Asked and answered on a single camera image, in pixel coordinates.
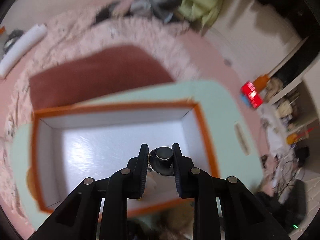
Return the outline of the dark red pillow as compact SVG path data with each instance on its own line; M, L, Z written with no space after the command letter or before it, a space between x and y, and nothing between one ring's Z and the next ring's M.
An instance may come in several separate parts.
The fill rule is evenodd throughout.
M165 68L143 49L116 46L32 76L30 100L37 111L173 81Z

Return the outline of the white paper roll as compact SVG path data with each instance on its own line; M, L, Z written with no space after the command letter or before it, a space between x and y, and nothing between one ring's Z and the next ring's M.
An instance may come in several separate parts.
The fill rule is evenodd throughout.
M46 35L45 24L36 24L24 33L1 59L1 79L5 79L16 63Z

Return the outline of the orange bottle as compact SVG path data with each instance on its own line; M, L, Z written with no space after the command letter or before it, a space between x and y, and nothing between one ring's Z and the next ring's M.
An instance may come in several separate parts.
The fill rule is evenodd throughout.
M269 80L270 80L270 77L268 75L262 75L257 77L253 81L253 86L255 87L255 90L257 91L257 93L262 92L266 88Z

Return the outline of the keyring with plush charm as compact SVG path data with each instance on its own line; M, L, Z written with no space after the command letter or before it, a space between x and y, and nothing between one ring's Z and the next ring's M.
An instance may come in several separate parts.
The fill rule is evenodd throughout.
M144 192L140 200L151 198L156 193L156 189L157 189L157 183L153 176L153 170L148 168L147 174L146 174Z

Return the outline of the mint green lap table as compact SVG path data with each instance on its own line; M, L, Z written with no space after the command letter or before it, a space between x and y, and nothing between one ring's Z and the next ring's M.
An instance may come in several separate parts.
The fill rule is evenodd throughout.
M134 89L70 107L179 100L201 104L219 166L217 177L235 176L250 190L255 190L263 178L258 149L238 104L229 91L215 81L189 81ZM23 209L31 224L38 228L50 213L39 209L30 191L34 184L30 158L32 131L33 118L17 130L10 160Z

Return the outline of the pile of clothes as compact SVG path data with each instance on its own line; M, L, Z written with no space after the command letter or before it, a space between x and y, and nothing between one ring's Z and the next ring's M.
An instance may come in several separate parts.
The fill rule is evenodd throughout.
M178 7L182 0L121 0L112 2L96 14L93 25L111 18L145 17L156 18L163 24L182 22Z

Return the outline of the smartphone on stand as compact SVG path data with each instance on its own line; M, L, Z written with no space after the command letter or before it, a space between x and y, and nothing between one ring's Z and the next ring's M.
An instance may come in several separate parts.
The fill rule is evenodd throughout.
M252 109L258 109L263 104L263 99L251 81L246 82L241 87L240 93L243 102Z

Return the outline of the orange white cardboard box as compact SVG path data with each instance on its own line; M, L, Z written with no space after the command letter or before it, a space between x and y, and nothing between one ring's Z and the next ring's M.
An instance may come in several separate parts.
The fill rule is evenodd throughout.
M110 177L150 150L179 144L196 167L219 176L212 136L199 102L129 102L35 111L31 172L41 211L51 213L87 177Z

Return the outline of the pink floral blanket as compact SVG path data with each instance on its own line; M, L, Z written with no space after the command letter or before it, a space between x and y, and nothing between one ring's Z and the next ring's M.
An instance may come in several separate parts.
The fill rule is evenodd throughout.
M174 80L196 80L200 77L199 69L192 64L189 54L177 39L188 30L187 23L164 25L154 17L150 20L124 17L94 25L98 10L98 7L72 10L49 20L46 37L36 45L35 51L28 52L26 58L19 62L22 72L8 93L10 100L1 102L2 108L8 108L3 115L5 124L1 125L1 197L12 212L21 213L22 208L8 153L16 130L31 118L29 77L68 60L125 43L146 50L160 61Z

